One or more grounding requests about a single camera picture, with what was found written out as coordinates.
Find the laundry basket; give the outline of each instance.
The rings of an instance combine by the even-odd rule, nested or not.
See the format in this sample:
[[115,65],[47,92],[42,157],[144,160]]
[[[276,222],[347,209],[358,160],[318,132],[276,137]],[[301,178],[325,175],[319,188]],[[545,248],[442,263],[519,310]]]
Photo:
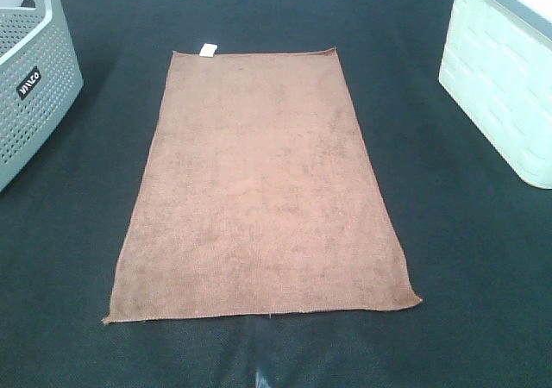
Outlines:
[[455,0],[439,81],[522,180],[552,189],[550,0]]
[[0,191],[67,112],[83,80],[60,0],[0,3]]

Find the brand logo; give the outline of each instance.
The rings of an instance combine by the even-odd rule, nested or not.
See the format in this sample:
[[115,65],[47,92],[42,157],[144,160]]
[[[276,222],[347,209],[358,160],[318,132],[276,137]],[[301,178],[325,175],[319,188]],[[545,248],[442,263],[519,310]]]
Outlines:
[[35,86],[41,81],[42,76],[38,70],[38,66],[35,66],[31,73],[17,86],[17,94],[21,100],[25,99],[28,94],[35,88]]

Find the fabric surface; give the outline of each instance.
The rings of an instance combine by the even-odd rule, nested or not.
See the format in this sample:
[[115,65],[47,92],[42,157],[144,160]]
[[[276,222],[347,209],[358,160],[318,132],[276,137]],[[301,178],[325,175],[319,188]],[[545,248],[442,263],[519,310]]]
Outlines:
[[175,53],[104,322],[419,302],[336,50]]
[[[85,86],[0,193],[0,386],[549,386],[552,194],[521,181],[438,84],[453,0],[61,1]],[[339,48],[423,303],[99,321],[171,51],[206,41],[217,53]]]

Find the dark green surface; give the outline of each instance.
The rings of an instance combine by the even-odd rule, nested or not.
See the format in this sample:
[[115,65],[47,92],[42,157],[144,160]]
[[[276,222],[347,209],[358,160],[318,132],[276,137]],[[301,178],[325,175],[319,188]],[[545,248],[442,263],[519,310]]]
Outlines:
[[[552,191],[437,83],[452,1],[63,0],[85,87],[0,193],[0,386],[552,386]],[[100,323],[171,51],[204,42],[337,46],[420,306]]]

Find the brown towel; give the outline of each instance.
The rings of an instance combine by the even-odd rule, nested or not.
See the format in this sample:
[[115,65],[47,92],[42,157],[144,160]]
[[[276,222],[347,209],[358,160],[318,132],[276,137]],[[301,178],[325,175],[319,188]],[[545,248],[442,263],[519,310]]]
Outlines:
[[336,50],[175,53],[103,321],[420,300]]

